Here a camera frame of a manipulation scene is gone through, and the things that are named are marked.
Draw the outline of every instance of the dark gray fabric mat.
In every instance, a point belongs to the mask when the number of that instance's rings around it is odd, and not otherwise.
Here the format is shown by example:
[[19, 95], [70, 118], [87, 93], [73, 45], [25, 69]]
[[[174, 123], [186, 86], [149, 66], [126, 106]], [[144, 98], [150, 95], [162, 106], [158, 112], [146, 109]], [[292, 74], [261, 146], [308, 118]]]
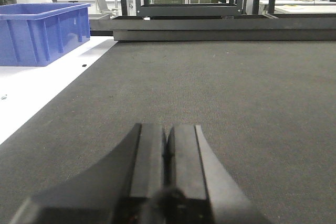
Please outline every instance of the dark gray fabric mat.
[[0, 223], [136, 122], [201, 124], [274, 223], [336, 223], [336, 44], [120, 44], [0, 146]]

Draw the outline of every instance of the office chair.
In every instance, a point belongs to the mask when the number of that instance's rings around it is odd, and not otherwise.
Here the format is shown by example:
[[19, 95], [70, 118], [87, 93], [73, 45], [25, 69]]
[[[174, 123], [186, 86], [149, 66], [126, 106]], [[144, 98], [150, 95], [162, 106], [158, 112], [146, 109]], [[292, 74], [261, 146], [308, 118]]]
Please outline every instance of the office chair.
[[119, 8], [108, 9], [106, 0], [95, 0], [96, 10], [100, 11], [102, 14], [110, 14], [110, 16], [118, 16]]

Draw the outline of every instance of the blue plastic crate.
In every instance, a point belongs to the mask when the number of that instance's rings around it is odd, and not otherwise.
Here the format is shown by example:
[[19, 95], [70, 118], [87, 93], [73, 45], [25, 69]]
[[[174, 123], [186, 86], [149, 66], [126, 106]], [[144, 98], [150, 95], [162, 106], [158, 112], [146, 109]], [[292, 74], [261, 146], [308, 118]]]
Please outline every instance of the blue plastic crate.
[[46, 66], [90, 40], [89, 6], [0, 6], [0, 66]]

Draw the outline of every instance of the white tabletop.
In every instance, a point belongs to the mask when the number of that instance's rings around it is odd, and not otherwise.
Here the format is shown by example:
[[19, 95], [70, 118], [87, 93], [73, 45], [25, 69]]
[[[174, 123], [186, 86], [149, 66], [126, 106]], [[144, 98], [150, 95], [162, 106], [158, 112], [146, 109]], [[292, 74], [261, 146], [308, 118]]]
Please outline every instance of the white tabletop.
[[[269, 0], [260, 0], [260, 5], [268, 5]], [[275, 5], [336, 5], [336, 2], [315, 0], [315, 1], [295, 1], [295, 0], [275, 0]]]
[[336, 5], [322, 5], [322, 6], [314, 6], [314, 5], [284, 5], [284, 6], [276, 6], [274, 8], [275, 11], [279, 13], [336, 13]]

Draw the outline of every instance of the white table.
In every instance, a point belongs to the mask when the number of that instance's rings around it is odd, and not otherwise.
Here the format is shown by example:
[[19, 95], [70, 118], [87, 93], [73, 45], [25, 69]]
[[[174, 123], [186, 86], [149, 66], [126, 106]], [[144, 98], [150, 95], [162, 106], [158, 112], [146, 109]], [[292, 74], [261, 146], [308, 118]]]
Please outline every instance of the white table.
[[336, 5], [298, 5], [298, 6], [276, 6], [276, 13], [336, 13]]
[[[267, 10], [269, 0], [260, 0], [259, 1], [259, 13], [263, 14]], [[336, 5], [336, 2], [315, 0], [315, 1], [295, 1], [295, 0], [275, 0], [275, 5]]]

